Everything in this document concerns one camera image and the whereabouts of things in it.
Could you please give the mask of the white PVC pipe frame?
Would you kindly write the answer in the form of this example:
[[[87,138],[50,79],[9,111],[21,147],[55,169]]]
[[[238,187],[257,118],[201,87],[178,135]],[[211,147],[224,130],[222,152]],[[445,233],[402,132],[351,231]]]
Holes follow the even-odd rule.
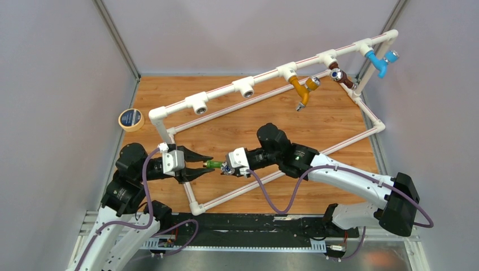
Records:
[[[282,120],[286,122],[288,128],[293,125],[300,125],[298,111],[288,111],[279,100],[280,95],[288,91],[295,91],[294,87],[288,82],[291,76],[297,76],[301,84],[310,76],[316,76],[319,79],[325,78],[328,83],[331,83],[333,80],[329,76],[330,69],[328,67],[331,63],[337,62],[338,56],[360,53],[365,57],[365,54],[372,50],[379,59],[382,59],[385,53],[390,51],[389,48],[398,35],[399,32],[392,29],[373,38],[365,38],[339,49],[330,49],[307,59],[283,64],[259,75],[235,80],[217,89],[193,94],[176,103],[153,108],[149,111],[150,121],[156,127],[162,140],[167,143],[174,143],[175,135],[178,133],[211,120],[225,117],[243,108],[247,109],[247,114],[242,115],[240,117],[242,122],[235,125],[240,132],[243,132],[248,125],[266,123],[272,120]],[[361,93],[375,70],[377,69],[371,64],[365,73],[366,79],[355,83],[357,85],[355,90],[337,83],[352,103],[358,106],[364,118],[371,122],[371,128],[323,150],[324,154],[332,154],[385,130],[385,124],[361,98]],[[207,102],[236,92],[241,93],[245,97],[245,101],[213,113],[206,112]]]

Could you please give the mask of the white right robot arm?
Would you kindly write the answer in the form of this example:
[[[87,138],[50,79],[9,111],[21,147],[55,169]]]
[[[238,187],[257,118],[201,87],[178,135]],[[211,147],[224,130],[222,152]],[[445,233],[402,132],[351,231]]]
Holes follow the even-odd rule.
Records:
[[[277,165],[280,172],[299,182],[325,183],[365,199],[359,204],[328,205],[322,221],[327,235],[334,237],[351,228],[380,226],[392,234],[409,237],[417,225],[420,197],[409,175],[381,175],[340,163],[314,148],[292,143],[272,123],[261,126],[256,136],[259,148],[239,148],[232,155],[237,175],[250,177],[255,170]]]

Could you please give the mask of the green water faucet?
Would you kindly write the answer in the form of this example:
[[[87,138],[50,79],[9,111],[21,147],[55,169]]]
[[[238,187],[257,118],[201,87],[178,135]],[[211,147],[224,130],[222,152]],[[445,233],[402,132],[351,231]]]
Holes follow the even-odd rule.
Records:
[[[204,168],[218,169],[222,175],[232,175],[234,168],[232,168],[226,161],[208,160],[203,163]]]

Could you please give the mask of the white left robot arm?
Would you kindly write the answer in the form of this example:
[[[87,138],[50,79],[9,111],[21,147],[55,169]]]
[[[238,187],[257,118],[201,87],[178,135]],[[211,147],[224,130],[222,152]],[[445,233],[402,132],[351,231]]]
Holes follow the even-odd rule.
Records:
[[[148,181],[174,178],[188,183],[211,168],[190,169],[187,162],[207,162],[204,156],[176,144],[161,143],[148,154],[140,143],[124,146],[116,171],[101,200],[92,230],[69,270],[122,270],[140,247],[155,235],[166,235],[165,246],[177,241],[172,210],[152,200]]]

